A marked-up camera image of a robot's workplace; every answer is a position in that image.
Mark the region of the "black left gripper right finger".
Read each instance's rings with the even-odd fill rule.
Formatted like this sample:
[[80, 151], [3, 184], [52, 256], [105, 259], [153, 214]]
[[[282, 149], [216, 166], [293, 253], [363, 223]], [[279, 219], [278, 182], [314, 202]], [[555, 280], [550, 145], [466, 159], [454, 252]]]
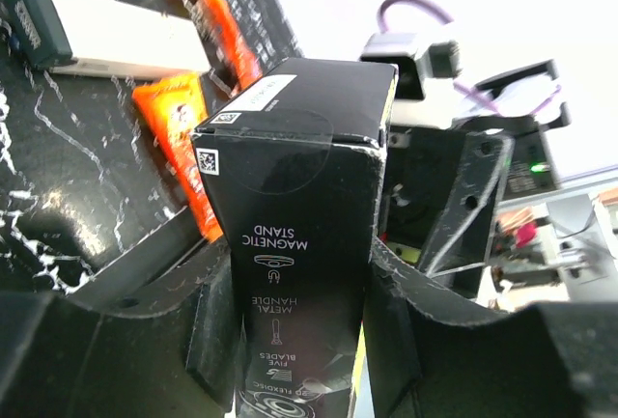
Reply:
[[617, 306], [482, 307], [372, 244], [363, 314], [378, 417], [613, 417]]

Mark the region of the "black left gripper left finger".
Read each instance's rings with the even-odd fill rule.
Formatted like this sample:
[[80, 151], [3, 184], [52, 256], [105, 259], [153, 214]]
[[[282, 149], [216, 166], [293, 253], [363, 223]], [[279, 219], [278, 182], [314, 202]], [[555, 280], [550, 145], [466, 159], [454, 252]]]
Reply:
[[1, 413], [221, 417], [233, 403], [238, 342], [224, 239], [107, 305], [4, 292]]

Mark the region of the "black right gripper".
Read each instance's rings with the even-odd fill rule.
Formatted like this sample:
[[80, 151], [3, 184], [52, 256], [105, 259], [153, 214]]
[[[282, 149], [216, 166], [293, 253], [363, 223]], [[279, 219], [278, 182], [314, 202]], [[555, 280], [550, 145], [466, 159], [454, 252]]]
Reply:
[[379, 234], [404, 262], [456, 293], [478, 291], [512, 140], [461, 129], [390, 133]]

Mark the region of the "black green razor box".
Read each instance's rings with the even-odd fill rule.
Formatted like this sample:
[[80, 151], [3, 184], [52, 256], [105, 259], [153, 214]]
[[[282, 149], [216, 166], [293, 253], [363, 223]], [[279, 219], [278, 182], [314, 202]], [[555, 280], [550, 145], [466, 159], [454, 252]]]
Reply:
[[289, 58], [192, 134], [230, 250], [239, 417], [346, 417], [396, 66]]

